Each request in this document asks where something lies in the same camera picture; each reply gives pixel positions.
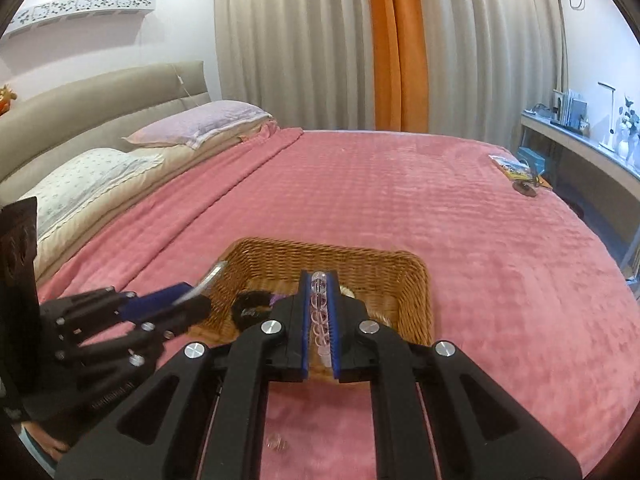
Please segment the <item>left hand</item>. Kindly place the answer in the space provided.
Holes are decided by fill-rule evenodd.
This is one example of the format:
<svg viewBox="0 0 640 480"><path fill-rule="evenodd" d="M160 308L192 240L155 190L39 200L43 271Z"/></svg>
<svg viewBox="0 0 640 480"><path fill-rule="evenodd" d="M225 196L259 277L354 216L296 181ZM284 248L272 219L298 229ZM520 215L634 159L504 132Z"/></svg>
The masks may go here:
<svg viewBox="0 0 640 480"><path fill-rule="evenodd" d="M70 449L67 443L52 437L36 422L23 422L22 428L38 444L43 453L55 462L58 462Z"/></svg>

